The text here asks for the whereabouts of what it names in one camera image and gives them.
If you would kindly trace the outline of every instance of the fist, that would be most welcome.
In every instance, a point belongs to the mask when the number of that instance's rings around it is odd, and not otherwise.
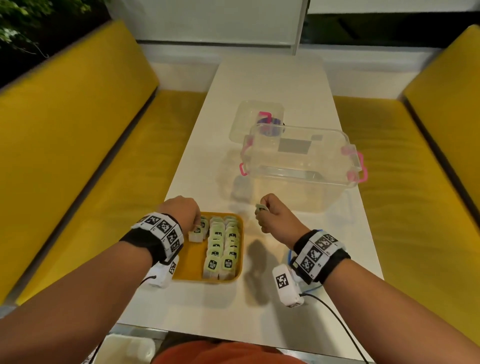
[[[177,196],[162,203],[156,209],[160,214],[173,216],[180,224],[183,235],[200,225],[200,208],[193,198]]]
[[[256,214],[262,232],[270,233],[290,250],[303,235],[310,231],[274,194],[262,197],[260,203],[266,205],[270,212],[260,210]]]

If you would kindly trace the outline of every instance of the yellow cushion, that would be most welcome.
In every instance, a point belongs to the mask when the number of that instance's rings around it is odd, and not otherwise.
[[[205,94],[161,91],[17,300],[22,304],[118,241],[163,202]]]
[[[480,344],[480,234],[401,102],[334,97],[385,280]]]
[[[463,32],[404,94],[480,207],[480,27]]]
[[[0,303],[157,85],[110,22],[0,94]]]

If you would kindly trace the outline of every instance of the orange shirt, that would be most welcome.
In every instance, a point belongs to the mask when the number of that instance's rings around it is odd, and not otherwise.
[[[192,341],[166,349],[152,364],[304,364],[277,349],[244,342]]]

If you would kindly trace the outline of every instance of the wristband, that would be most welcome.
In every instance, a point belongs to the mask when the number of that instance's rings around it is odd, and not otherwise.
[[[323,284],[342,260],[350,259],[344,244],[324,230],[306,233],[293,250],[298,256],[291,260],[290,266],[307,284]]]
[[[170,265],[183,247],[181,227],[173,216],[151,212],[138,220],[121,241],[146,248],[157,262]]]

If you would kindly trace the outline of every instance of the green plant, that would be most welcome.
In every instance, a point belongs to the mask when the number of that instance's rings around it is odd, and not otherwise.
[[[29,52],[24,45],[38,49],[38,44],[30,40],[28,33],[39,28],[42,19],[59,9],[72,13],[91,10],[95,0],[0,0],[0,48],[8,46]]]

